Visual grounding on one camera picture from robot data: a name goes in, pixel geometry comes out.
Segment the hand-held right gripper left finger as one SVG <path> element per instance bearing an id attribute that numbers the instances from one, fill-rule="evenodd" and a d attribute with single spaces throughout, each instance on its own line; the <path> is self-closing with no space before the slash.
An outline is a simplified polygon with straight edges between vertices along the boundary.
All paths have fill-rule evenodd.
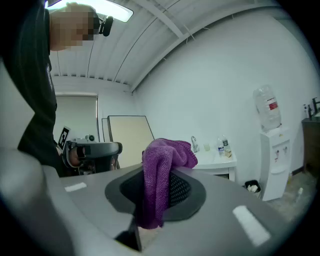
<path id="1" fill-rule="evenodd" d="M 60 178 L 53 167 L 44 166 L 48 193 L 74 242 L 95 238 L 115 239 L 127 232 L 139 239 L 134 217 L 115 209 L 105 195 L 106 186 L 141 164 L 97 174 Z"/>

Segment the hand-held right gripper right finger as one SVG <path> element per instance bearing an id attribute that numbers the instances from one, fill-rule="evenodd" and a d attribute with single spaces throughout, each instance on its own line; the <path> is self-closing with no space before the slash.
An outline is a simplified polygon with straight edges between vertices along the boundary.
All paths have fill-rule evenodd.
<path id="1" fill-rule="evenodd" d="M 185 167 L 178 173 L 198 180 L 206 190 L 199 211 L 183 221 L 165 222 L 155 239 L 142 251 L 143 256 L 268 256 L 290 235 L 290 224 L 266 202 L 237 183 Z M 270 234 L 255 246 L 233 210 L 246 206 Z"/>

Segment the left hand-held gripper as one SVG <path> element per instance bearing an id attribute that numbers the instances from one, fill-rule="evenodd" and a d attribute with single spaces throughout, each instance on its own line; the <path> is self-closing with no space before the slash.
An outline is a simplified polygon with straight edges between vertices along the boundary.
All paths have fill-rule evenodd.
<path id="1" fill-rule="evenodd" d="M 117 169 L 118 156 L 123 150 L 120 142 L 95 142 L 95 137 L 91 134 L 87 134 L 84 138 L 70 138 L 70 135 L 73 135 L 71 129 L 64 126 L 56 142 L 56 149 L 62 162 L 61 175 L 89 175 Z M 80 166 L 72 166 L 69 160 L 69 152 L 74 147 L 85 149 L 85 156 L 81 159 Z"/>

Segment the purple cloth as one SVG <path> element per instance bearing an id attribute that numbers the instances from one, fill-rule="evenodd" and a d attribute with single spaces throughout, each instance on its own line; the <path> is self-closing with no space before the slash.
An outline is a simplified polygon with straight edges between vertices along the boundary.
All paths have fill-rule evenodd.
<path id="1" fill-rule="evenodd" d="M 153 230 L 163 225 L 163 213 L 169 204 L 171 169 L 192 169 L 197 164 L 198 160 L 187 141 L 158 138 L 147 146 L 142 153 L 144 198 L 141 228 Z"/>

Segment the person's left hand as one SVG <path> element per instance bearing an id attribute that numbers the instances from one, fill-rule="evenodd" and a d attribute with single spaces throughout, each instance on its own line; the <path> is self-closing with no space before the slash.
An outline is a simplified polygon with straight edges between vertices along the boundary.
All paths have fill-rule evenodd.
<path id="1" fill-rule="evenodd" d="M 85 148 L 80 147 L 73 147 L 69 152 L 69 162 L 72 166 L 78 167 L 81 165 L 82 158 L 85 157 Z"/>

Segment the white framed board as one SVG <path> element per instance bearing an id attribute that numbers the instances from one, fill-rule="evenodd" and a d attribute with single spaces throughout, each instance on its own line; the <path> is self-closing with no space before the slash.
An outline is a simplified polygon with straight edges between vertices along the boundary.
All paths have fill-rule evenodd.
<path id="1" fill-rule="evenodd" d="M 102 135 L 104 142 L 110 142 L 110 134 L 109 134 L 109 120 L 108 118 L 101 119 L 102 124 Z"/>

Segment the black trash bin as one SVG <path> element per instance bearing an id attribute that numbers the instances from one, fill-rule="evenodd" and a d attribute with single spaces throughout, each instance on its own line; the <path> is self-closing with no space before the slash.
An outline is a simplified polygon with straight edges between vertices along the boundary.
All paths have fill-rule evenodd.
<path id="1" fill-rule="evenodd" d="M 257 180 L 249 180 L 244 183 L 244 188 L 257 198 L 261 197 L 262 188 Z"/>

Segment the white cabinet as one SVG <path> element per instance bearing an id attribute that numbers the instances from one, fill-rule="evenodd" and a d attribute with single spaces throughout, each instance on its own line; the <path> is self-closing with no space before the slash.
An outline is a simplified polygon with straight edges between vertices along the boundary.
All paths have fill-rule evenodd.
<path id="1" fill-rule="evenodd" d="M 230 181 L 236 179 L 237 157 L 234 152 L 230 157 L 219 155 L 217 151 L 199 151 L 195 153 L 198 164 L 195 170 L 218 176 L 228 176 Z"/>

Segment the water bottle blue label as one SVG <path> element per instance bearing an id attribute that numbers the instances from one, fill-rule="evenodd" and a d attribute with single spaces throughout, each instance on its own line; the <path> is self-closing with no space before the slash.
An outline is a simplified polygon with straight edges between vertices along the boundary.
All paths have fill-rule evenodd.
<path id="1" fill-rule="evenodd" d="M 218 155 L 220 157 L 224 156 L 225 155 L 224 144 L 219 137 L 217 138 L 216 147 L 217 147 Z"/>

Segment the white water dispenser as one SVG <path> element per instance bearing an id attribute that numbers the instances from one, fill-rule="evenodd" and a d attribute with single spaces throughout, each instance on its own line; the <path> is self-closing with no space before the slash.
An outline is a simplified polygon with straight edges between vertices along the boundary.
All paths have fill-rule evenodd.
<path id="1" fill-rule="evenodd" d="M 289 129 L 279 126 L 260 133 L 261 172 L 259 184 L 263 201 L 283 196 L 291 167 L 291 141 Z"/>

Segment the person's black shirt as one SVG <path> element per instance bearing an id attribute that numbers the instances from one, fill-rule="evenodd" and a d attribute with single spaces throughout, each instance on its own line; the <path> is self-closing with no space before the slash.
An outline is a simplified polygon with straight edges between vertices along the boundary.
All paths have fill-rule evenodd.
<path id="1" fill-rule="evenodd" d="M 13 83 L 34 111 L 18 149 L 64 175 L 54 141 L 57 101 L 51 78 L 50 15 L 44 0 L 31 0 L 1 55 Z"/>

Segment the dark wooden cabinet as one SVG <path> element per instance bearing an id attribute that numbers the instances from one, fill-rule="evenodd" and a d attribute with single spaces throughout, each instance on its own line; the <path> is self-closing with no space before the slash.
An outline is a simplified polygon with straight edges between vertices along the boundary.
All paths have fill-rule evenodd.
<path id="1" fill-rule="evenodd" d="M 303 167 L 314 177 L 320 177 L 320 117 L 302 120 L 304 157 Z"/>

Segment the clear water jug red label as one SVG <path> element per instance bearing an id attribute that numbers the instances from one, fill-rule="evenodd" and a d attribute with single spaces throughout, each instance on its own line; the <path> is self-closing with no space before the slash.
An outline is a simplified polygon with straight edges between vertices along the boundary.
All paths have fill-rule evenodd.
<path id="1" fill-rule="evenodd" d="M 263 132 L 267 133 L 282 124 L 278 101 L 269 85 L 254 90 L 253 100 Z"/>

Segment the ceiling light panel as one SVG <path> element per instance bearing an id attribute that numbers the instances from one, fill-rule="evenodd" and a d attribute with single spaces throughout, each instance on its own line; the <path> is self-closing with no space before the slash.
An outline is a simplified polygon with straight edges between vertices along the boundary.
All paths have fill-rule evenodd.
<path id="1" fill-rule="evenodd" d="M 114 19 L 126 23 L 134 14 L 127 7 L 108 0 L 44 0 L 44 7 L 50 11 L 62 9 L 68 3 L 91 6 L 98 14 L 112 16 Z"/>

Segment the beige board black frame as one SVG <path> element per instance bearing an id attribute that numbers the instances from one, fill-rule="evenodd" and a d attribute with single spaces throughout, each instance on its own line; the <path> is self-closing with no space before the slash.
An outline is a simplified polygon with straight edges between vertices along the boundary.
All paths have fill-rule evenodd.
<path id="1" fill-rule="evenodd" d="M 141 163 L 143 151 L 154 140 L 147 118 L 144 115 L 110 115 L 107 122 L 110 140 L 122 144 L 119 167 Z"/>

